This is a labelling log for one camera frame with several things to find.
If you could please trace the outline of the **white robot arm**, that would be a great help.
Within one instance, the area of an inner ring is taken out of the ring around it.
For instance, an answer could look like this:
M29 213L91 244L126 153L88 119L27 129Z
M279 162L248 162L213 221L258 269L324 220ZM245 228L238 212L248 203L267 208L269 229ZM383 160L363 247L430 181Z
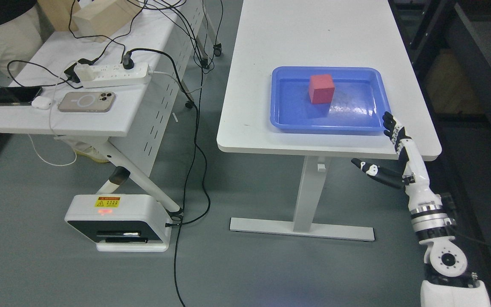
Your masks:
M485 284L468 271L466 254L450 233L454 220L436 194L410 196L408 209L419 244L426 247L425 279L420 287L422 307L489 307Z

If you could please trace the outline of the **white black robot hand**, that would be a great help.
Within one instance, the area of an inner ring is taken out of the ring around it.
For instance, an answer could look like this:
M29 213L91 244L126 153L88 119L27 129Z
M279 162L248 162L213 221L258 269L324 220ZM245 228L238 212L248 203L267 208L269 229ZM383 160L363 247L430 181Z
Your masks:
M395 189L404 188L409 196L408 209L412 214L435 211L442 212L442 200L430 188L430 179L419 149L405 127L391 113L386 111L382 117L384 135L392 142L399 170L393 171L360 159L352 163L371 179Z

